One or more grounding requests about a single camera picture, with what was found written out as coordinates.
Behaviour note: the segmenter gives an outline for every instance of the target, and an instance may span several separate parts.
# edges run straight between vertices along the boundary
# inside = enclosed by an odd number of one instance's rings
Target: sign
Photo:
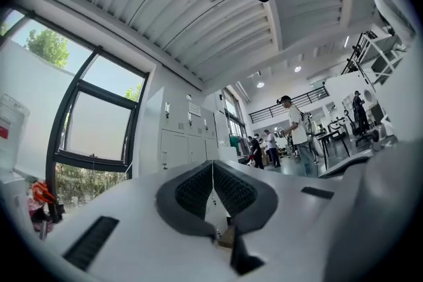
[[[9,138],[9,130],[11,128],[11,123],[7,120],[0,118],[0,137],[4,139]]]
[[[201,108],[198,105],[193,104],[191,101],[188,103],[188,111],[195,116],[201,117]]]

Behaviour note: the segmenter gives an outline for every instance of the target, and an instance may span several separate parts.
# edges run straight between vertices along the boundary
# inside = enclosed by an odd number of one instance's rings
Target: tree
[[[60,68],[66,66],[69,57],[67,40],[52,30],[47,29],[39,34],[36,34],[35,30],[31,30],[24,47],[53,65]]]
[[[135,91],[132,89],[132,87],[130,87],[130,89],[126,91],[125,98],[130,99],[132,101],[138,101],[138,96],[139,92],[141,91],[142,85],[143,83],[139,83]]]
[[[59,201],[66,207],[73,205],[73,197],[77,198],[78,204],[85,204],[125,179],[125,173],[101,172],[56,163],[56,191]]]
[[[2,22],[0,26],[0,36],[4,36],[8,29],[9,27],[7,26],[7,24],[5,22]]]

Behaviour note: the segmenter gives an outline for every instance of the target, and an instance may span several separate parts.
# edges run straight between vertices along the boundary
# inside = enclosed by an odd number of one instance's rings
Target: locker
[[[186,133],[188,135],[203,137],[203,134],[204,134],[204,123],[202,124],[203,119],[200,116],[195,116],[194,114],[191,114],[192,124],[190,125],[188,121],[188,111],[186,115],[187,115]]]
[[[216,139],[206,139],[206,154],[208,160],[219,160]]]
[[[202,137],[189,135],[188,137],[188,162],[204,162],[207,160],[206,142]]]
[[[167,131],[185,133],[188,125],[188,104],[166,92],[161,107],[161,127]]]
[[[169,169],[188,163],[188,143],[183,134],[161,132],[160,168]]]
[[[204,110],[202,112],[202,123],[203,123],[203,136],[216,139],[216,124],[214,121],[214,114],[208,110]]]

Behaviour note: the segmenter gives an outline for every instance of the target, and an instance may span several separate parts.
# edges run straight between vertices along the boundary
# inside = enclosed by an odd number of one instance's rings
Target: railing
[[[292,103],[295,104],[298,108],[311,104],[312,102],[321,100],[329,96],[328,91],[325,87],[319,87],[311,92],[302,94],[300,96],[296,96],[292,98]],[[288,112],[287,108],[284,108],[282,104],[277,104],[271,107],[267,107],[263,110],[259,110],[257,112],[253,112],[249,114],[252,123],[256,123],[265,119],[273,118],[275,116],[279,116],[283,113]]]

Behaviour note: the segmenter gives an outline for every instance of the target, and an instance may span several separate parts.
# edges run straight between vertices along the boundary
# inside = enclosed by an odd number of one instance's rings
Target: table
[[[328,152],[328,147],[326,145],[326,142],[329,140],[330,137],[333,137],[335,134],[338,134],[340,136],[339,130],[333,131],[332,133],[326,134],[325,136],[317,139],[317,141],[322,141],[321,145],[322,145],[322,150],[323,150],[323,156],[325,157],[326,170],[328,170],[326,154],[328,155],[328,158],[329,158],[329,152]],[[348,152],[348,148],[345,144],[344,138],[341,138],[341,141],[342,141],[342,144],[344,145],[346,153],[348,154],[348,157],[350,157],[350,152]]]

